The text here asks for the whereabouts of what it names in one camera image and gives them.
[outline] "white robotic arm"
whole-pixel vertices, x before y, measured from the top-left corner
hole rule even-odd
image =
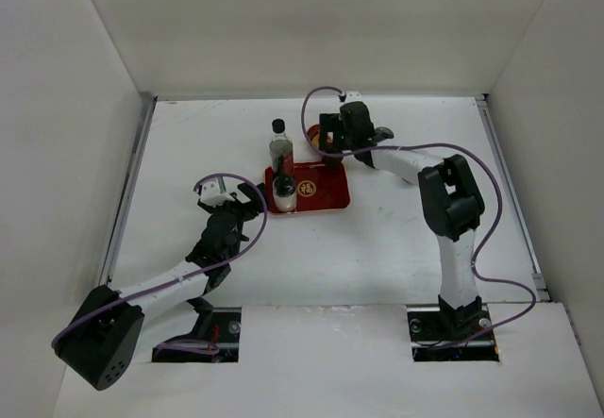
[[[437,237],[441,254],[440,318],[450,338],[467,335],[485,313],[472,271],[484,202],[466,159],[378,146],[394,134],[385,127],[374,128],[362,102],[344,104],[339,113],[321,114],[319,124],[319,148],[327,154],[327,164],[341,161],[340,153],[348,150],[366,165],[419,187],[424,218]]]
[[[117,381],[135,353],[192,332],[194,339],[203,335],[213,307],[201,296],[230,273],[230,260],[239,254],[241,242],[249,240],[243,223],[264,209],[257,195],[264,193],[262,184],[241,184],[239,190],[249,202],[227,193],[221,178],[202,184],[198,205],[210,217],[193,251],[170,271],[145,282],[120,291],[93,289],[72,324],[53,342],[57,356],[101,391]]]
[[[388,171],[413,185],[419,185],[418,177],[424,169],[435,168],[445,161],[421,151],[377,150],[371,153],[371,158],[375,169]],[[476,230],[467,230],[456,241],[446,236],[436,238],[441,252],[440,297],[453,309],[466,307],[479,296],[471,264]]]

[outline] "purple cable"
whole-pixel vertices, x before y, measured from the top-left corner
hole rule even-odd
[[[182,278],[175,278],[171,281],[168,281],[166,283],[163,284],[159,284],[158,286],[154,286],[153,288],[149,288],[149,289],[145,289],[143,291],[138,291],[137,293],[133,293],[127,297],[123,297],[123,298],[118,298],[117,300],[115,300],[114,302],[108,303],[105,306],[99,308],[99,309],[95,309],[93,312],[90,312],[88,314],[86,314],[85,316],[80,317],[79,319],[76,319],[75,321],[73,321],[71,324],[69,324],[67,327],[65,327],[54,339],[53,341],[50,343],[50,346],[55,349],[55,347],[57,347],[57,344],[59,343],[60,339],[63,338],[65,335],[67,335],[68,333],[71,333],[72,331],[74,331],[76,328],[78,328],[79,326],[86,324],[87,322],[89,322],[91,319],[99,316],[100,314],[103,314],[105,311],[108,311],[114,307],[117,307],[118,305],[122,305],[125,302],[128,302],[130,300],[135,300],[137,298],[143,297],[145,295],[148,295],[150,293],[156,293],[158,291],[162,291],[166,288],[169,288],[170,286],[173,286],[175,284],[177,284],[178,282],[185,280],[185,279],[189,279],[193,276],[198,276],[201,274],[204,274],[210,270],[214,270],[214,269],[218,269],[224,265],[227,265],[229,263],[231,263],[232,261],[239,259],[241,256],[243,256],[245,253],[247,253],[249,250],[252,249],[252,247],[256,244],[256,242],[260,239],[260,236],[262,235],[262,232],[264,232],[264,229],[266,228],[266,222],[268,221],[268,207],[266,205],[266,201],[264,200],[264,195],[262,194],[262,192],[260,191],[260,189],[258,187],[256,187],[256,184],[254,184],[251,180],[246,179],[245,177],[242,176],[237,176],[237,175],[233,175],[231,173],[217,173],[214,175],[209,175],[206,177],[203,177],[201,179],[199,179],[197,181],[197,183],[195,184],[193,190],[195,192],[198,192],[200,185],[203,182],[206,182],[208,180],[214,179],[216,177],[231,177],[233,179],[237,179],[237,180],[241,180],[242,182],[245,182],[247,185],[249,185],[250,187],[252,187],[252,189],[254,190],[254,192],[256,192],[260,198],[260,201],[262,202],[262,212],[264,214],[264,218],[262,220],[262,225],[260,227],[260,230],[258,231],[258,234],[256,234],[256,237],[254,238],[254,240],[252,242],[249,243],[249,245],[244,248],[240,253],[238,253],[237,255],[233,256],[230,259],[226,259],[226,260],[221,260],[220,262],[217,262],[215,264],[212,264],[208,267],[205,267],[203,269],[199,269],[199,270],[195,270],[194,272],[191,272],[189,274],[186,274],[185,276],[183,276]],[[177,346],[177,345],[173,345],[173,346],[169,346],[170,344],[161,344],[163,345],[162,348],[164,349],[173,349],[173,350],[181,350],[181,346]],[[190,347],[184,347],[185,349],[187,349],[185,352],[191,352],[191,348]]]
[[[178,345],[178,344],[186,344],[186,343],[204,344],[207,347],[211,347],[211,349],[210,348],[201,349],[199,347],[187,347],[185,345]],[[203,341],[203,340],[194,340],[191,338],[183,338],[181,340],[179,340],[179,339],[170,340],[167,343],[162,343],[162,344],[156,345],[155,348],[158,349],[158,352],[161,350],[170,349],[170,350],[177,350],[179,352],[189,352],[189,353],[197,354],[197,355],[217,355],[218,352],[220,352],[218,345],[216,345],[214,343],[210,343],[209,341]]]
[[[480,166],[480,168],[482,168],[482,170],[486,173],[486,175],[491,180],[491,183],[493,184],[493,187],[495,189],[495,195],[497,197],[497,212],[495,214],[495,219],[493,220],[493,224],[491,225],[491,227],[485,234],[484,238],[482,238],[482,240],[478,244],[478,247],[476,248],[476,250],[474,250],[474,253],[472,254],[472,258],[471,258],[472,272],[474,273],[474,276],[476,278],[478,278],[480,281],[484,281],[487,283],[509,284],[509,285],[524,289],[525,291],[527,291],[530,294],[530,304],[525,309],[520,311],[519,313],[514,314],[512,317],[510,317],[508,319],[504,319],[503,321],[493,324],[491,326],[488,326],[486,328],[483,328],[482,330],[474,333],[473,335],[471,335],[461,341],[447,343],[447,344],[443,344],[443,345],[435,345],[435,346],[431,347],[431,349],[447,349],[450,347],[456,347],[461,344],[469,343],[470,341],[474,340],[475,338],[477,338],[479,336],[482,336],[486,333],[490,333],[491,331],[493,331],[493,329],[495,329],[499,326],[504,326],[505,324],[508,324],[512,321],[515,321],[516,319],[521,318],[522,316],[527,314],[529,311],[531,311],[533,308],[535,308],[535,305],[537,304],[537,296],[528,286],[526,286],[522,283],[519,283],[517,281],[512,281],[510,279],[488,278],[488,277],[482,276],[476,268],[476,261],[477,261],[478,255],[482,251],[482,248],[484,248],[484,245],[486,244],[486,242],[488,242],[489,239],[491,239],[491,236],[493,236],[493,233],[495,232],[495,230],[497,229],[497,226],[499,225],[499,222],[501,221],[501,215],[503,214],[503,196],[501,194],[501,189],[499,188],[499,184],[497,183],[497,179],[495,178],[495,175],[489,169],[489,167],[486,165],[486,163],[484,161],[482,161],[476,154],[467,150],[466,148],[456,145],[456,144],[448,143],[448,142],[429,142],[426,144],[416,144],[414,146],[393,146],[393,145],[370,146],[370,147],[363,147],[362,149],[356,149],[354,151],[348,151],[345,153],[337,153],[337,154],[323,152],[323,151],[321,151],[321,149],[319,149],[314,144],[312,144],[309,134],[307,133],[306,121],[305,121],[306,106],[309,103],[309,100],[312,97],[312,95],[319,91],[334,91],[334,92],[337,92],[339,95],[343,95],[344,92],[341,89],[336,88],[335,86],[319,86],[319,87],[311,90],[304,98],[304,102],[302,104],[302,111],[301,111],[301,115],[300,115],[300,119],[301,119],[301,123],[302,123],[302,132],[304,133],[304,138],[306,138],[306,141],[309,143],[310,148],[312,148],[312,150],[314,152],[316,152],[317,154],[319,154],[320,156],[328,157],[328,158],[332,158],[332,159],[341,159],[343,157],[355,156],[355,155],[363,154],[363,153],[369,152],[369,151],[381,151],[381,150],[384,150],[384,151],[412,151],[415,149],[429,149],[432,147],[445,147],[448,149],[454,149],[456,151],[462,152],[466,156],[468,156],[470,159],[475,161],[478,164],[478,166]]]

